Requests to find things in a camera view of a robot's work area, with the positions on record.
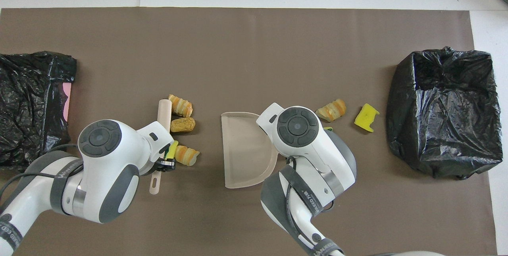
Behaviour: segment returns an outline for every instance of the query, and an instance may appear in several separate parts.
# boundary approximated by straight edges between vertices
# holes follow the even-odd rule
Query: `trash bag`
[[[63,83],[75,75],[76,60],[68,55],[0,54],[0,169],[26,169],[70,141]]]
[[[412,52],[392,79],[388,144],[417,171],[466,179],[502,161],[499,115],[490,54]]]

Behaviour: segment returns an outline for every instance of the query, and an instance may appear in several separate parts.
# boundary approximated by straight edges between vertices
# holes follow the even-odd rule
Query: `brown paper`
[[[358,163],[358,180],[313,223],[348,255],[430,250],[496,254],[486,174],[434,180],[386,144],[392,74],[413,50],[473,49],[468,12],[234,8],[2,10],[0,52],[52,50],[78,59],[69,133],[117,119],[156,120],[169,94],[192,102],[196,129],[174,134],[201,151],[164,173],[160,193],[140,181],[132,205],[105,225],[48,211],[16,255],[304,255],[261,207],[261,184],[224,184],[221,113],[261,113],[272,102],[312,110],[341,98],[332,122]],[[366,133],[363,104],[381,115]],[[276,170],[283,166],[279,159]]]

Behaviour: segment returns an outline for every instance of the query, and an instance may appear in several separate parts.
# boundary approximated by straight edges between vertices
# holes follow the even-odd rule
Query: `food scrap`
[[[329,104],[316,110],[316,115],[328,122],[339,118],[346,113],[346,103],[342,99],[336,99]]]
[[[181,99],[172,94],[168,97],[172,102],[172,112],[175,115],[190,117],[192,114],[192,104],[185,99]]]
[[[192,166],[196,162],[196,158],[199,155],[199,151],[196,151],[185,146],[177,146],[175,153],[175,160],[186,166]]]
[[[171,132],[191,132],[196,126],[192,117],[178,118],[171,121]]]

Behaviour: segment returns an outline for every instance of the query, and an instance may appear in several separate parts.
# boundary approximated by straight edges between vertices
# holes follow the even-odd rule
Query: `yellow sponge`
[[[354,119],[354,123],[369,132],[374,132],[374,130],[370,128],[370,124],[374,122],[376,115],[379,115],[379,111],[366,103],[363,105],[362,110],[358,113],[356,119]]]

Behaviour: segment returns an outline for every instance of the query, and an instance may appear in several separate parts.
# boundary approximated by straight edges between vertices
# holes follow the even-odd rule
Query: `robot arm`
[[[256,121],[281,155],[292,160],[263,183],[261,203],[270,218],[311,256],[343,256],[310,222],[356,180],[349,148],[301,106],[269,106]]]
[[[129,207],[140,175],[174,142],[158,122],[135,131],[114,120],[87,126],[78,138],[83,160],[62,151],[35,160],[2,205],[0,255],[11,255],[38,215],[52,209],[98,223],[117,218]]]

